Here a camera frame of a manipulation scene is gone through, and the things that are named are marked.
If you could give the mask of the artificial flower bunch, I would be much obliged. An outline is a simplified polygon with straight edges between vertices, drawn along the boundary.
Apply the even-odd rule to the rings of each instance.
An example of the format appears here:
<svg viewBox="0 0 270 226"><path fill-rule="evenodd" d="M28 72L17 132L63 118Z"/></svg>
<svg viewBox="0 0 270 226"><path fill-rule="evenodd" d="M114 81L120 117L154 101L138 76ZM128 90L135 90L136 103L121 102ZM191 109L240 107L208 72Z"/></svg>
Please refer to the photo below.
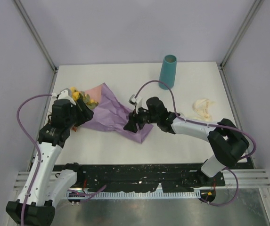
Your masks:
<svg viewBox="0 0 270 226"><path fill-rule="evenodd" d="M91 98L89 93L84 91L79 91L75 87L69 88L72 92L72 98L77 104L77 100L83 100L89 109L92 111L99 105L99 101ZM51 125L51 111L49 111L49 115L47 116L47 124ZM79 126L72 126L70 129L76 131Z"/></svg>

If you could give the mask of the purple wrapping paper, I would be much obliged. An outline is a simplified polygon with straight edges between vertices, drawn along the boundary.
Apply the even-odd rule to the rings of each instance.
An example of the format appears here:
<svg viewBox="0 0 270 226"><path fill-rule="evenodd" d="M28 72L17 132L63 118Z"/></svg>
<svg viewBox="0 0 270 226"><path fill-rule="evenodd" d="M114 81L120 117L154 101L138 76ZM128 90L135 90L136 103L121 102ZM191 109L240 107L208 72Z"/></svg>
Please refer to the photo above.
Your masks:
<svg viewBox="0 0 270 226"><path fill-rule="evenodd" d="M98 105L93 109L92 120L84 123L82 127L102 132L115 131L121 136L140 144L145 141L151 132L153 128L151 124L144 126L137 133L123 129L132 110L123 106L105 83L84 91L84 94L90 96L90 104L97 102Z"/></svg>

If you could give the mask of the cream printed ribbon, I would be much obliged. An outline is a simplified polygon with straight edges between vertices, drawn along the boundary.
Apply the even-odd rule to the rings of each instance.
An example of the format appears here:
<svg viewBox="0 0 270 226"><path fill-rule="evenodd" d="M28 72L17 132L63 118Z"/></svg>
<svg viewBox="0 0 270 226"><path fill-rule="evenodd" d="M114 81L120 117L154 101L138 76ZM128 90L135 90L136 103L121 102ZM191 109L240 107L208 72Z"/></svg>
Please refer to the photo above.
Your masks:
<svg viewBox="0 0 270 226"><path fill-rule="evenodd" d="M212 105L214 105L214 103L214 101L208 98L200 98L191 103L191 114L188 112L180 112L180 114L181 116L191 120L211 122L213 121L213 116L209 112L209 109Z"/></svg>

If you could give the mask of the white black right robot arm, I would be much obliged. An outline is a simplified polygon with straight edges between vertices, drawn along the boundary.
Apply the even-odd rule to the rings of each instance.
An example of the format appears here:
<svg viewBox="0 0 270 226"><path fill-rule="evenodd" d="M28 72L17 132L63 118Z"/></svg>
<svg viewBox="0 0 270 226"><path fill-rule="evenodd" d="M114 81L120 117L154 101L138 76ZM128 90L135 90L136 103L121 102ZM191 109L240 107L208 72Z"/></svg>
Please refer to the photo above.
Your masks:
<svg viewBox="0 0 270 226"><path fill-rule="evenodd" d="M213 156L196 172L195 179L201 185L209 185L217 173L235 166L249 147L248 140L229 119L222 119L210 126L199 120L183 118L179 113L169 112L157 97L146 101L147 108L142 107L142 99L135 95L130 97L129 102L135 109L129 113L124 130L138 133L147 124L156 124L163 132L199 138L210 144Z"/></svg>

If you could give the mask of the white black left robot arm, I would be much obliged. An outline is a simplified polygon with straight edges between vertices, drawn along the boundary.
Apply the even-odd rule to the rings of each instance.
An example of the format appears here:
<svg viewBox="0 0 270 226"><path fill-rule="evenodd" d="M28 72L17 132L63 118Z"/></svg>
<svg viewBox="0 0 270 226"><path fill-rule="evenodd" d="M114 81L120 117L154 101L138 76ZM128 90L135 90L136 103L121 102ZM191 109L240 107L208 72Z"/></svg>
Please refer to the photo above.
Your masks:
<svg viewBox="0 0 270 226"><path fill-rule="evenodd" d="M85 176L78 163L65 165L53 183L53 168L70 136L72 127L93 118L93 111L82 99L57 99L53 102L48 122L35 141L38 149L27 181L16 201L9 201L6 212L21 226L51 225L56 207L71 186L80 187Z"/></svg>

